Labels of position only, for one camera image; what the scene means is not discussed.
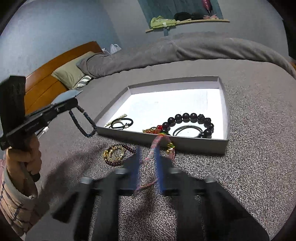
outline white plastic bag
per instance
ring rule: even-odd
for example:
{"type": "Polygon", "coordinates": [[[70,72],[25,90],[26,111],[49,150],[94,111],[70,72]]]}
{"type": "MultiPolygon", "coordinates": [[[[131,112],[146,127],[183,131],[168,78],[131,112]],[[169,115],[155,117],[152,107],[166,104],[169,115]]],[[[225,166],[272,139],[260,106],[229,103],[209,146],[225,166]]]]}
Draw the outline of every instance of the white plastic bag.
{"type": "Polygon", "coordinates": [[[119,47],[118,44],[111,44],[111,47],[110,47],[111,54],[114,54],[119,50],[121,50],[121,47],[119,47]]]}
{"type": "Polygon", "coordinates": [[[110,53],[108,52],[107,49],[102,49],[103,53],[106,54],[106,55],[110,55],[110,53]]]}

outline wooden headboard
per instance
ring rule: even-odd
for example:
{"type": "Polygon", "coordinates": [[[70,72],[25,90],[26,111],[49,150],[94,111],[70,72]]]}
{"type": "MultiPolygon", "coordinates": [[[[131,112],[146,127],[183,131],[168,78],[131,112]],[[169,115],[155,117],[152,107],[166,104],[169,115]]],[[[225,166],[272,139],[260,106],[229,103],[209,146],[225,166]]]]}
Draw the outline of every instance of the wooden headboard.
{"type": "Polygon", "coordinates": [[[68,89],[51,74],[58,67],[92,51],[102,52],[97,42],[92,41],[73,48],[42,65],[26,78],[25,110],[29,114],[50,104],[59,94],[68,89]]]}

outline curtain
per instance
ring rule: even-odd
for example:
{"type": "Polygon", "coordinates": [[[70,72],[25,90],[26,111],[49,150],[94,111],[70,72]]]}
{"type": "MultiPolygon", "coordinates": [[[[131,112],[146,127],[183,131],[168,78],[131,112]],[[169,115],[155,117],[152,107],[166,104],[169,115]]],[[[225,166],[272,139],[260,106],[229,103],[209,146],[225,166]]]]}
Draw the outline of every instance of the curtain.
{"type": "MultiPolygon", "coordinates": [[[[145,18],[150,26],[153,17],[163,16],[164,18],[173,19],[178,12],[188,12],[190,14],[198,12],[201,15],[209,15],[204,9],[201,0],[138,0],[145,18]]],[[[223,19],[217,0],[211,0],[213,14],[219,19],[223,19]]]]}

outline box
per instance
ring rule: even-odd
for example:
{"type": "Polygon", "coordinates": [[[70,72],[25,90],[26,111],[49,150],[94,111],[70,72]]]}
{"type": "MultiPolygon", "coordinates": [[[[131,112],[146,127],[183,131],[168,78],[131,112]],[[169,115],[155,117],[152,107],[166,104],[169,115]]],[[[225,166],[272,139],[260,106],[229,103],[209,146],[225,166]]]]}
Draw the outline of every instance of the box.
{"type": "MultiPolygon", "coordinates": [[[[162,125],[176,114],[193,112],[211,118],[215,126],[212,138],[193,138],[199,131],[185,129],[178,136],[169,136],[176,150],[224,154],[229,141],[229,107],[222,81],[215,76],[165,79],[127,86],[97,116],[97,132],[102,136],[150,146],[156,135],[143,133],[144,129],[162,125]],[[104,127],[122,114],[133,120],[132,126],[124,130],[104,127]]],[[[171,127],[169,134],[183,125],[206,129],[197,122],[182,122],[171,127]]],[[[162,141],[160,145],[165,147],[167,142],[162,141]]]]}

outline black bead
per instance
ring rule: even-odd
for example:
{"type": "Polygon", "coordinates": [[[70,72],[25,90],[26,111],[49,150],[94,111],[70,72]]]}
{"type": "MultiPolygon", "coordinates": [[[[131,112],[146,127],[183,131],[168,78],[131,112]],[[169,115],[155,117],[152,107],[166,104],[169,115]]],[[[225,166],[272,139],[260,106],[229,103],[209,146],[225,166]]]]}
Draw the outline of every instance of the black bead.
{"type": "Polygon", "coordinates": [[[212,136],[212,132],[209,129],[205,129],[203,134],[206,138],[210,138],[212,136]]]}
{"type": "Polygon", "coordinates": [[[204,126],[207,128],[207,126],[211,124],[211,118],[205,118],[204,119],[204,126]]]}
{"type": "Polygon", "coordinates": [[[175,120],[176,120],[177,124],[182,123],[182,121],[183,121],[182,115],[180,115],[180,114],[175,115],[175,120]]]}
{"type": "Polygon", "coordinates": [[[170,124],[168,122],[163,123],[163,129],[167,129],[168,131],[170,130],[170,124]]]}
{"type": "Polygon", "coordinates": [[[205,116],[202,115],[202,114],[199,114],[198,117],[197,117],[197,122],[199,124],[203,124],[204,120],[205,120],[205,116]]]}
{"type": "Polygon", "coordinates": [[[170,124],[170,126],[174,126],[176,124],[176,120],[174,119],[174,117],[170,117],[168,118],[168,123],[170,124]]]}
{"type": "Polygon", "coordinates": [[[189,122],[190,121],[190,115],[188,113],[184,113],[182,115],[183,121],[184,122],[189,122]]]}
{"type": "Polygon", "coordinates": [[[167,129],[162,129],[160,132],[168,134],[168,130],[167,129]]]}
{"type": "Polygon", "coordinates": [[[190,121],[191,121],[192,123],[197,122],[197,114],[192,113],[192,114],[190,115],[190,121]]]}
{"type": "Polygon", "coordinates": [[[207,128],[208,128],[212,133],[214,132],[214,124],[213,124],[213,123],[207,125],[207,128]]]}

